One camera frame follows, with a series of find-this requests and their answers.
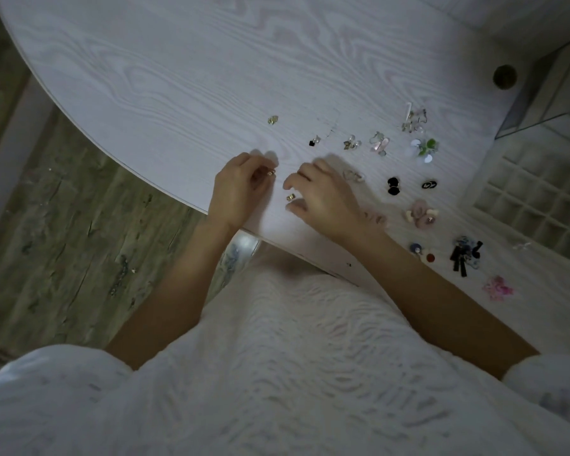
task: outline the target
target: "forearm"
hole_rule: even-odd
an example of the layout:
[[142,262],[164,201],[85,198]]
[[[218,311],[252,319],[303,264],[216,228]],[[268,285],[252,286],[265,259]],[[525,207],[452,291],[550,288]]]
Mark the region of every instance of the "forearm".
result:
[[366,231],[342,243],[429,343],[502,378],[538,352],[463,291],[422,264],[386,234]]
[[199,223],[185,252],[125,322],[106,351],[137,369],[194,328],[220,256],[234,233],[209,220]]

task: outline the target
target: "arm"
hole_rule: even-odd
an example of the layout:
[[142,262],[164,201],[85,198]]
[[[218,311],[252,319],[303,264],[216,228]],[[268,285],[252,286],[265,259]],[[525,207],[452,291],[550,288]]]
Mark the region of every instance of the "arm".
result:
[[349,185],[324,160],[283,184],[304,196],[288,209],[361,262],[427,342],[501,379],[538,352],[452,283],[363,218]]
[[215,179],[205,221],[160,284],[125,322],[106,351],[134,370],[194,328],[215,267],[234,234],[274,183],[271,160],[243,153]]

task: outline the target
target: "white organizer tray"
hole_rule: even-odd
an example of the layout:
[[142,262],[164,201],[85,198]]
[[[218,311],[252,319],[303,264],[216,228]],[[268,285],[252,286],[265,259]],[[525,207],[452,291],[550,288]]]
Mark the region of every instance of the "white organizer tray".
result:
[[542,125],[496,139],[462,206],[509,239],[570,263],[570,140]]

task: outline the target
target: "white wood grain tabletop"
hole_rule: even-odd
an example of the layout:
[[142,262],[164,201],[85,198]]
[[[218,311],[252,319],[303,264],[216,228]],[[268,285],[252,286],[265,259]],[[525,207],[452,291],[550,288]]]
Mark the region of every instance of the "white wood grain tabletop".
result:
[[[388,215],[402,245],[433,247],[437,272],[541,351],[570,352],[570,270],[514,252],[457,206],[518,91],[499,91],[494,69],[526,69],[490,39],[419,0],[0,0],[0,14],[64,113],[160,190],[205,212],[228,159],[268,154],[277,183],[247,228],[375,291],[353,257],[284,209],[281,182],[301,163],[354,168],[367,180],[354,186],[361,203]],[[441,143],[430,165],[406,150],[407,101],[427,108],[427,136]],[[376,131],[391,138],[386,157],[369,151]],[[351,134],[363,145],[344,152]],[[423,191],[427,179],[437,188]],[[402,218],[417,198],[441,211],[430,233]],[[486,243],[465,279],[448,260],[463,233]],[[517,291],[504,303],[481,290],[497,274]]]

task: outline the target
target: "person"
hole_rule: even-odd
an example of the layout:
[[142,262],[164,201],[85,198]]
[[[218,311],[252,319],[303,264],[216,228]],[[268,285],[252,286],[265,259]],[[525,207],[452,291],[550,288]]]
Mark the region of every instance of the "person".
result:
[[[285,179],[303,197],[287,209],[390,298],[272,249],[204,307],[275,169],[226,164],[206,220],[105,351],[47,346],[0,371],[0,454],[570,453],[570,423],[499,381],[523,388],[544,356],[370,226],[325,160]],[[564,389],[552,402],[570,404]]]

